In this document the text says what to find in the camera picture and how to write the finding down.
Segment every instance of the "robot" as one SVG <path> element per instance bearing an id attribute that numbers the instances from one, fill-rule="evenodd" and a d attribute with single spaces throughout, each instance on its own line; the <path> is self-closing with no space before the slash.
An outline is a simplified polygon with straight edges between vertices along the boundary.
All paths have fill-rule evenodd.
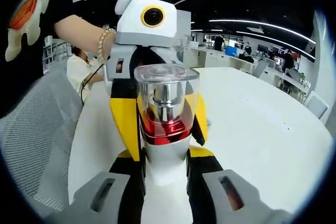
<path id="1" fill-rule="evenodd" d="M 197 71 L 186 69 L 172 48 L 176 8 L 160 0 L 118 0 L 116 43 L 104 66 L 112 115 L 125 143 L 109 172 L 75 193 L 74 202 L 49 223 L 140 223 L 149 168 L 186 158 L 193 223 L 287 223 L 291 215 L 265 205 L 258 190 L 214 154 L 189 146 L 207 141 L 205 105 Z"/>

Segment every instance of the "person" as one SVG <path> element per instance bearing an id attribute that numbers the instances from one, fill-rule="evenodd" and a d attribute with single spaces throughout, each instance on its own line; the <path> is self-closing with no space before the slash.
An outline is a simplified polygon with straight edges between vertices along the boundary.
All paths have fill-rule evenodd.
<path id="1" fill-rule="evenodd" d="M 291 69 L 294 67 L 294 59 L 292 57 L 291 50 L 288 50 L 287 53 L 284 54 L 285 63 L 283 64 L 282 71 L 286 72 L 286 69 Z"/>
<path id="2" fill-rule="evenodd" d="M 0 60 L 1 77 L 6 79 L 0 116 L 13 110 L 32 84 L 43 76 L 44 38 L 53 35 L 85 51 L 97 53 L 103 28 L 73 14 L 72 0 L 22 0 L 19 7 L 8 4 L 14 14 L 3 36 Z M 103 43 L 108 56 L 114 33 Z"/>
<path id="3" fill-rule="evenodd" d="M 200 47 L 206 47 L 206 39 L 203 39 L 203 42 L 200 44 Z"/>
<path id="4" fill-rule="evenodd" d="M 224 39 L 222 38 L 222 36 L 217 36 L 215 38 L 215 45 L 214 45 L 214 49 L 217 51 L 221 51 L 222 50 L 222 44 L 224 43 Z"/>
<path id="5" fill-rule="evenodd" d="M 246 43 L 245 52 L 246 52 L 248 55 L 251 55 L 251 53 L 252 53 L 252 48 L 251 48 L 251 46 L 250 46 L 250 42 L 247 42 L 247 43 Z"/>
<path id="6" fill-rule="evenodd" d="M 89 60 L 86 52 L 78 47 L 72 48 L 72 56 L 67 61 L 67 77 L 75 91 L 81 95 L 84 102 L 91 90 L 92 84 L 103 81 L 102 75 L 93 75 L 93 66 L 94 62 Z M 82 85 L 87 81 L 89 82 L 85 85 L 82 91 Z"/>

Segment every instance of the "white shirt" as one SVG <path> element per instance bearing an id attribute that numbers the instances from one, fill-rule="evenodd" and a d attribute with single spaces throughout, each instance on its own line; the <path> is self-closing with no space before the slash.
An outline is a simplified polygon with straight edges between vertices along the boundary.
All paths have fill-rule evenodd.
<path id="1" fill-rule="evenodd" d="M 82 89 L 82 83 L 84 82 L 85 78 L 92 73 L 92 70 L 96 70 L 96 64 L 89 63 L 87 64 L 82 58 L 72 55 L 67 61 L 67 77 L 70 81 L 73 88 L 76 92 L 80 95 Z M 83 101 L 87 98 L 91 87 L 87 84 L 85 85 L 82 98 Z"/>

